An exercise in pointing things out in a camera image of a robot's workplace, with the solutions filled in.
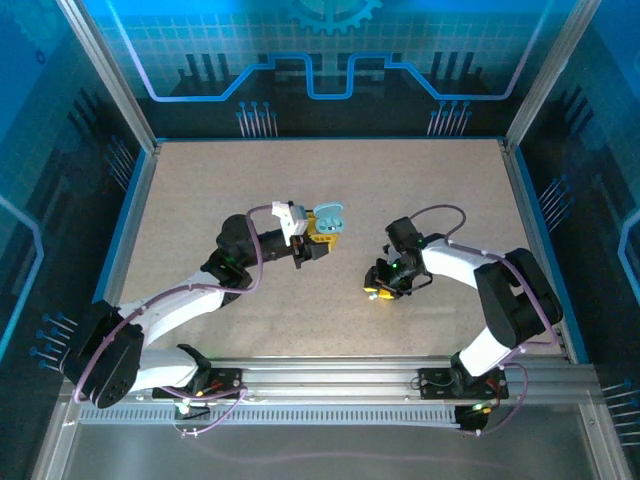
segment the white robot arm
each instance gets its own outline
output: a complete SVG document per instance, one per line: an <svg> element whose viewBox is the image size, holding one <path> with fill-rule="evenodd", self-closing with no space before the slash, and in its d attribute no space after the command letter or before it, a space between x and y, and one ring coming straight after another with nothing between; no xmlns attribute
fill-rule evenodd
<svg viewBox="0 0 640 480"><path fill-rule="evenodd" d="M397 300L444 275L478 291L487 326L452 357L452 391L465 396L485 375L524 350L535 335L562 320L562 308L531 252L505 255L449 242L441 234L424 237L408 217L386 228L391 245L383 248L365 277L370 298ZM418 276L428 280L417 287Z"/></svg>
<svg viewBox="0 0 640 480"><path fill-rule="evenodd" d="M250 214L270 209L280 229L258 235ZM162 335L254 291L262 265L293 257L296 268L330 253L344 228L342 205L319 205L307 211L292 202L273 202L247 215L232 215L222 225L217 249L200 271L151 297L112 307L91 306L76 327L60 370L97 407L107 408L128 392L153 387L187 388L196 394L209 380L208 362L188 345L151 348ZM247 268L257 266L253 286Z"/></svg>

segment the black cable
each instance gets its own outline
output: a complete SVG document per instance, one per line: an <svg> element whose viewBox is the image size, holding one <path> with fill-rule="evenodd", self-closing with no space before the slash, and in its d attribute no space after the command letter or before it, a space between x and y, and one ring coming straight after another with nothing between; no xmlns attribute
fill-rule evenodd
<svg viewBox="0 0 640 480"><path fill-rule="evenodd" d="M211 410L209 410L207 408L204 412L196 413L194 415L191 415L190 417L182 417L182 418L178 419L177 421L178 422L182 422L183 420L193 420L194 418L204 417L208 413L211 413Z"/></svg>
<svg viewBox="0 0 640 480"><path fill-rule="evenodd" d="M441 387L441 388L446 388L453 385L453 380L449 381L449 383L436 383L436 382L432 382L431 380L427 380L426 378L421 379L420 377L413 377L409 382L409 386L411 387L411 390L420 390L421 388L420 382L422 381L427 382L427 385L433 385L434 387Z"/></svg>

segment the aluminum frame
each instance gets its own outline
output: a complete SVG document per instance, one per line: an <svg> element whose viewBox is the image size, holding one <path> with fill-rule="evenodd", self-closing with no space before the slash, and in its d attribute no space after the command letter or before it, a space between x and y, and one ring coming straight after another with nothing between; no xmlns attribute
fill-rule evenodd
<svg viewBox="0 0 640 480"><path fill-rule="evenodd" d="M527 188L524 184L522 172L518 167L516 150L507 145L502 145L503 160L511 181L516 204L520 210L525 233L529 240L531 252L538 259L542 270L550 280L556 291L562 288L566 294L564 284L560 285L554 281L549 257L544 248L542 240L543 233L539 229L538 222L535 221L534 208L537 205L535 198L529 198ZM577 361L576 345L572 339L566 321L560 323L561 338L564 340L567 354L572 362ZM603 479L632 479L629 464L624 455L620 440L618 439L613 421L607 406L602 400L602 396L588 399L579 404L580 415L585 428L585 434L593 459L600 475Z"/></svg>
<svg viewBox="0 0 640 480"><path fill-rule="evenodd" d="M602 0L579 0L567 17L507 131L509 148L520 145Z"/></svg>
<svg viewBox="0 0 640 480"><path fill-rule="evenodd" d="M156 152L156 137L82 0L56 0L138 143Z"/></svg>

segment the circuit pattern graphic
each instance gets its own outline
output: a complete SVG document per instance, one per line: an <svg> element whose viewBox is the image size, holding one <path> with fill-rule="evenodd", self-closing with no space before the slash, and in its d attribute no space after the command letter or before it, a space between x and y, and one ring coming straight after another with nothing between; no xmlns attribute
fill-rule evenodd
<svg viewBox="0 0 640 480"><path fill-rule="evenodd" d="M360 28L363 20L373 18L373 9L380 7L380 0L293 0L286 5L289 19L297 21L300 28L327 35Z"/></svg>

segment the metal extrusion bar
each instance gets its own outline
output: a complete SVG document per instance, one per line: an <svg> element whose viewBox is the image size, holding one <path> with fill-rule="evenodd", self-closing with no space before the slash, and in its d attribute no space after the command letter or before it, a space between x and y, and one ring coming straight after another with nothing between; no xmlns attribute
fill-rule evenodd
<svg viewBox="0 0 640 480"><path fill-rule="evenodd" d="M591 365L573 365L555 355L523 356L527 369L527 405L576 405L603 401ZM419 368L449 366L447 357L347 357L347 358L261 358L216 360L214 368L243 369L243 383L249 389L248 403L299 406L462 406L474 400L422 400L411 381ZM510 398L514 404L523 391L522 373L507 369ZM150 392L137 395L141 402L157 403ZM134 402L136 396L127 397Z"/></svg>
<svg viewBox="0 0 640 480"><path fill-rule="evenodd" d="M63 477L81 411L80 405L71 400L71 387L67 381L62 385L33 469L32 480L56 480Z"/></svg>
<svg viewBox="0 0 640 480"><path fill-rule="evenodd" d="M544 64L540 68L538 76L533 81L527 96L509 127L507 141L511 148L520 145L556 80L566 67L573 50L598 9L600 1L580 0L569 14L562 30L558 34L558 38L556 38Z"/></svg>
<svg viewBox="0 0 640 480"><path fill-rule="evenodd" d="M141 147L154 153L155 135L83 2L57 2Z"/></svg>
<svg viewBox="0 0 640 480"><path fill-rule="evenodd" d="M539 214L540 222L536 222L536 213L534 209L537 208L539 211L540 208L534 204L534 197L532 195L529 195L529 193L527 192L525 183L526 172L523 173L518 166L516 151L505 145L504 142L499 143L502 150L502 158L505 163L507 175L509 176L509 181L513 190L513 196L515 198L516 205L518 206L520 217L522 218L522 225L524 226L527 240L529 241L531 253L533 253L535 258L540 263L540 268L542 268L554 290L559 294L561 293L561 290L566 292L566 287L562 284L562 278L556 279L553 274L554 269L551 265L552 260L549 259L549 254L545 249L545 241L543 240L543 235L545 235L548 239L549 233L541 231L541 225L544 224L541 213ZM569 358L572 362L577 363L581 361L587 361L587 353L584 348L582 339L572 338L567 326L566 319L569 317L571 317L572 322L576 323L575 314L573 312L571 304L564 304L563 306L565 310L565 321L560 322L559 328L561 332L561 338L564 341L564 348L566 348L567 353L569 354Z"/></svg>

